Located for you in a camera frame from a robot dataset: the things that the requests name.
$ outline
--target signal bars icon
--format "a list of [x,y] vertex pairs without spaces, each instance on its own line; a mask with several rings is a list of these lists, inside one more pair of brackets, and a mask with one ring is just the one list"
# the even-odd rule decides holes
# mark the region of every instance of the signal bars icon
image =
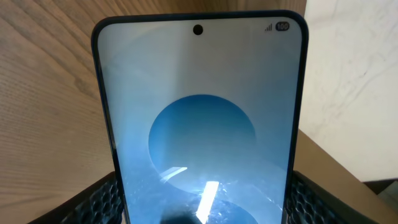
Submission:
[[272,24],[269,24],[269,26],[266,28],[266,31],[272,31]]

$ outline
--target phone bezel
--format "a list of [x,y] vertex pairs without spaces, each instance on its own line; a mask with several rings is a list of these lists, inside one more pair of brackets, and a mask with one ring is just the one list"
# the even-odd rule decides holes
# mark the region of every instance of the phone bezel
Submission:
[[295,108],[294,108],[294,119],[292,126],[292,137],[290,142],[289,161],[288,161],[287,177],[285,185],[284,206],[283,206],[284,211],[282,214],[282,223],[285,221],[286,199],[290,193],[290,180],[293,171],[295,147],[299,131],[300,107],[301,107],[303,83],[304,83],[305,62],[307,59],[307,49],[308,49],[308,26],[307,23],[304,21],[304,18],[299,14],[297,14],[296,12],[288,10],[276,10],[276,11],[216,12],[216,13],[203,13],[203,14],[159,14],[159,15],[144,15],[144,16],[115,16],[115,17],[105,18],[102,21],[99,21],[97,25],[95,25],[93,32],[91,34],[91,49],[93,51],[93,58],[94,58],[94,65],[98,80],[99,93],[101,95],[101,102],[106,122],[106,129],[108,131],[109,143],[111,145],[113,164],[115,168],[116,178],[118,180],[118,188],[122,194],[126,223],[130,224],[131,222],[129,219],[129,212],[126,206],[126,197],[124,194],[123,180],[121,178],[121,172],[119,168],[118,154],[114,142],[111,118],[109,115],[108,102],[106,99],[106,92],[105,92],[103,74],[101,69],[101,62],[98,53],[98,37],[100,35],[100,32],[108,25],[128,23],[128,22],[235,19],[235,18],[253,18],[253,17],[288,17],[297,22],[297,24],[300,26],[300,30],[302,33],[302,44],[301,44],[301,53],[300,53],[300,64],[298,68],[298,80],[297,80],[297,90],[296,90],[296,99],[295,99]]

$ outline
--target battery icon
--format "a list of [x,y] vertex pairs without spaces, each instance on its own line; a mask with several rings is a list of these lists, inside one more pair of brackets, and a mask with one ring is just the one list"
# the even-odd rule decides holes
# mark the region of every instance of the battery icon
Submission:
[[275,29],[277,31],[287,31],[290,28],[290,24],[288,22],[278,22],[275,25]]

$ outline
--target smartphone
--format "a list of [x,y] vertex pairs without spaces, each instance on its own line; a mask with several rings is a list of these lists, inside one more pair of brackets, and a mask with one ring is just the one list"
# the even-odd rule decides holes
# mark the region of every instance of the smartphone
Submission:
[[290,11],[111,17],[92,35],[128,223],[282,223],[308,28]]

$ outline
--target wooden table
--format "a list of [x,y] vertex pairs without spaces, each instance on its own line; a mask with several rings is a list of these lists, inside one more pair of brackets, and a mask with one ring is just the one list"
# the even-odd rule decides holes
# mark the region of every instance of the wooden table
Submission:
[[113,170],[91,56],[98,21],[254,9],[303,14],[305,0],[2,0],[1,223],[29,222]]

